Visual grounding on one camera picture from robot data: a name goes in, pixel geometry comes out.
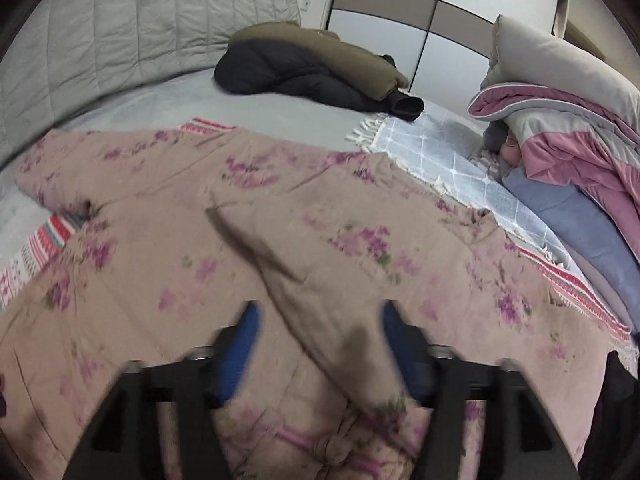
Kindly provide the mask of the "pink floral padded coat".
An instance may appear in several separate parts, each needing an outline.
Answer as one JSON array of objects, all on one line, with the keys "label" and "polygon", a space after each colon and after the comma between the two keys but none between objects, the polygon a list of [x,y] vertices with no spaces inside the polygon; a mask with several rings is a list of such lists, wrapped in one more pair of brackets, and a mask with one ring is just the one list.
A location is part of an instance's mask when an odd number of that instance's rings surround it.
[{"label": "pink floral padded coat", "polygon": [[564,304],[491,214],[443,200],[384,155],[248,130],[52,131],[18,188],[84,226],[1,318],[1,429],[58,479],[122,364],[209,342],[244,302],[262,330],[217,414],[240,479],[408,477],[427,414],[405,392],[381,307],[467,359],[518,361],[579,460],[608,334]]}]

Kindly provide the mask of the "black puffer jacket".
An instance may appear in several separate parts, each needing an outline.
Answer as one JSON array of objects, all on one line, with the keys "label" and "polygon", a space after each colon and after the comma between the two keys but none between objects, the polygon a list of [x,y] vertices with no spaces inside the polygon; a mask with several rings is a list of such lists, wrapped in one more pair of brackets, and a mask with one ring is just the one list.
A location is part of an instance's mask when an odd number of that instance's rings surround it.
[{"label": "black puffer jacket", "polygon": [[594,480],[639,478],[639,379],[626,370],[617,351],[606,358],[578,474]]}]

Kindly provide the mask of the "patterned knit blanket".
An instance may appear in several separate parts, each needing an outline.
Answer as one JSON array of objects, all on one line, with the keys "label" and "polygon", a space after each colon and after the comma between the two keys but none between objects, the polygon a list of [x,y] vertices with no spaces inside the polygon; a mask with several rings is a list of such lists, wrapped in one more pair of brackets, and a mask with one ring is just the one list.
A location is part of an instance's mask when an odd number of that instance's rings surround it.
[{"label": "patterned knit blanket", "polygon": [[[212,188],[245,202],[336,169],[344,188],[376,192],[396,177],[397,197],[427,193],[384,156],[248,138],[197,122],[137,133],[116,151],[105,164],[83,160],[77,178],[55,170],[30,177],[27,186],[48,204],[48,218],[2,266],[2,304],[22,304],[33,292],[53,311],[73,311],[87,300],[91,283],[104,281],[153,322],[220,321],[245,297],[267,299],[268,292],[246,249],[214,224]],[[531,276],[533,286],[507,278],[492,281],[487,294],[454,299],[462,279],[419,243],[425,226],[403,228],[381,211],[349,229],[325,214],[296,214],[294,223],[324,258],[369,273],[367,308],[379,296],[395,296],[439,342],[455,341],[481,322],[530,336],[549,310],[587,321],[616,346],[632,343],[629,328],[583,282],[505,235],[498,251]]]}]

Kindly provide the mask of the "blue checked throw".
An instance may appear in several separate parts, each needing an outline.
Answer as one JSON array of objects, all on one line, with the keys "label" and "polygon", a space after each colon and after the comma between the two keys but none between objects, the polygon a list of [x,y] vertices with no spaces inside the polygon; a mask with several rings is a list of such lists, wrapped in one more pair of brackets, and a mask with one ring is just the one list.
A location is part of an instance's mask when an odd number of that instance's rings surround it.
[{"label": "blue checked throw", "polygon": [[585,277],[552,229],[497,180],[494,170],[475,158],[483,145],[482,129],[475,122],[431,105],[415,122],[368,115],[346,140],[367,153],[390,156],[443,196],[491,211],[516,240],[581,280]]}]

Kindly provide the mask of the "stack of folded quilts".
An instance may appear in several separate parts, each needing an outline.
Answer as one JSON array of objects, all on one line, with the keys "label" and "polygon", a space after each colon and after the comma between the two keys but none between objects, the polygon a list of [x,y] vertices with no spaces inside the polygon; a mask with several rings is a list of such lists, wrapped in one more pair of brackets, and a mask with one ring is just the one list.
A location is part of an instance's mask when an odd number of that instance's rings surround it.
[{"label": "stack of folded quilts", "polygon": [[500,15],[468,112],[501,127],[503,185],[638,333],[638,89],[588,52]]}]

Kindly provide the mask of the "grey bed sheet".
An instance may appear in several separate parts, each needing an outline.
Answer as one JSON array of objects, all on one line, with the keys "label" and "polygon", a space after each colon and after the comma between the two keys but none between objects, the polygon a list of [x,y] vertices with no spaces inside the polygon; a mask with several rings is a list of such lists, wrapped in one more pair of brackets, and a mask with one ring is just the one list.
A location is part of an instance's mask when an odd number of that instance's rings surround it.
[{"label": "grey bed sheet", "polygon": [[[202,70],[100,99],[55,128],[119,132],[175,129],[198,117],[330,150],[354,148],[346,136],[359,126],[365,114],[280,94],[234,96],[217,87],[212,73]],[[472,155],[482,146],[483,124],[435,104],[425,103],[425,111],[452,122],[454,146],[463,154]],[[49,217],[14,183],[20,157],[1,167],[1,265],[14,257]]]}]

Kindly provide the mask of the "grey quilted headboard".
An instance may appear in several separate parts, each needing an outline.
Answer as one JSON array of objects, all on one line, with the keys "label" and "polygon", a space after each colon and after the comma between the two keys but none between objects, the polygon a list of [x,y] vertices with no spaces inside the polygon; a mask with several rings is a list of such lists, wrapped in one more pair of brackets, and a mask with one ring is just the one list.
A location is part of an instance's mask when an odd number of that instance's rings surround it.
[{"label": "grey quilted headboard", "polygon": [[42,0],[1,61],[1,159],[94,101],[213,67],[250,25],[299,22],[297,0]]}]

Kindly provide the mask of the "olive and black jacket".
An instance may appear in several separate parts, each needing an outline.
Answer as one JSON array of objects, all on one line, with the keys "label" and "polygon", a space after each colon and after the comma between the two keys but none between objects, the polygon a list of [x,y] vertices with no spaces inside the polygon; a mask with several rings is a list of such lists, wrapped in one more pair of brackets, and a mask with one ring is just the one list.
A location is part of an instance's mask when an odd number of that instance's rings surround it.
[{"label": "olive and black jacket", "polygon": [[297,96],[406,122],[424,112],[423,100],[406,92],[409,81],[391,56],[293,22],[262,23],[236,32],[214,69],[214,81],[239,96]]}]

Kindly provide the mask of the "white sliding wardrobe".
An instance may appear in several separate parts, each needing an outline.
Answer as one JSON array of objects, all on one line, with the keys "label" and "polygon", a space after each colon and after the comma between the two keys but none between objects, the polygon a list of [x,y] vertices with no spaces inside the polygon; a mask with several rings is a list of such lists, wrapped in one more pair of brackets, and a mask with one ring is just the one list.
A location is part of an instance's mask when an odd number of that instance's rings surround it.
[{"label": "white sliding wardrobe", "polygon": [[460,116],[486,76],[491,31],[507,15],[563,35],[568,0],[331,0],[326,27],[390,55],[411,93]]}]

